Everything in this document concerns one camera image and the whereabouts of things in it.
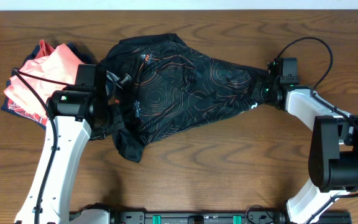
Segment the black orange patterned jersey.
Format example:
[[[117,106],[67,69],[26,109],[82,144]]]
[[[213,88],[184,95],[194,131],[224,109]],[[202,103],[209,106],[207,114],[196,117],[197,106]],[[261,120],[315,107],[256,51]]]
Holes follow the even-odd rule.
[[[133,162],[150,143],[261,105],[252,91],[269,74],[202,54],[176,34],[123,39],[99,66],[115,81],[124,122],[114,145]]]

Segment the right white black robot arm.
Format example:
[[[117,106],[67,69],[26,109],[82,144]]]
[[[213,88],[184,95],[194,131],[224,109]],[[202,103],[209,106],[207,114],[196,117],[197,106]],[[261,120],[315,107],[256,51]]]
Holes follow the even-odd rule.
[[[279,212],[267,212],[272,223],[335,223],[326,210],[340,198],[358,197],[358,115],[340,110],[301,85],[295,58],[268,63],[252,97],[298,118],[311,132],[309,179]]]

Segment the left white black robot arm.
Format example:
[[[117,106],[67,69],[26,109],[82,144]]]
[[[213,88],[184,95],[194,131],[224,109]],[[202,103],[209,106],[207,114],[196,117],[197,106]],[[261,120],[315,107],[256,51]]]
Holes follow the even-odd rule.
[[[88,141],[103,140],[124,127],[118,104],[108,102],[117,87],[115,74],[81,64],[75,82],[42,103],[48,117],[44,147],[15,223],[114,223],[109,207],[96,203],[70,213],[70,200]]]

